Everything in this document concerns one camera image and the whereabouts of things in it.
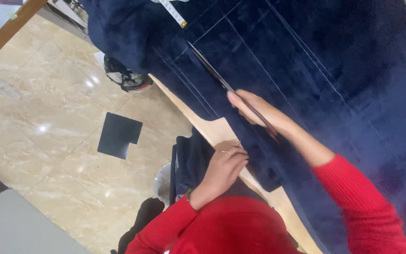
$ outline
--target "ribbed knit sleeve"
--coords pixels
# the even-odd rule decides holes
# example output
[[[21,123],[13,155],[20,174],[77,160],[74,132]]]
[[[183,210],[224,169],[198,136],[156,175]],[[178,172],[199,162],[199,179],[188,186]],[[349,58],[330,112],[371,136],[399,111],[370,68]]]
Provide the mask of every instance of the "ribbed knit sleeve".
[[[197,215],[189,201],[181,198],[139,232],[128,244],[126,253],[164,253]]]
[[[353,254],[406,254],[402,221],[394,206],[355,166],[336,155],[313,171],[342,209]]]

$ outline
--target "woman's right hand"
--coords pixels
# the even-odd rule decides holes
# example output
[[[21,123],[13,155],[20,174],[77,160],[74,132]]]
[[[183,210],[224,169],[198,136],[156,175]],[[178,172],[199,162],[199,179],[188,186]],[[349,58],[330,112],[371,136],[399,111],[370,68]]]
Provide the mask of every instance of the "woman's right hand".
[[[245,103],[239,98],[241,96],[245,101],[247,101],[252,107],[254,107],[261,115],[266,118],[270,124],[274,126],[274,128],[278,132],[282,132],[285,130],[287,127],[291,126],[294,124],[294,121],[290,119],[288,116],[286,116],[283,112],[280,110],[276,109],[272,105],[270,105],[268,102],[264,101],[263,98],[252,94],[251,92],[247,92],[242,89],[236,90],[236,93],[233,92],[228,92],[228,100],[231,102],[231,104],[239,109],[239,113],[249,121],[251,124],[259,124],[263,127],[266,125],[259,119],[259,117],[256,116],[253,111],[251,111]]]

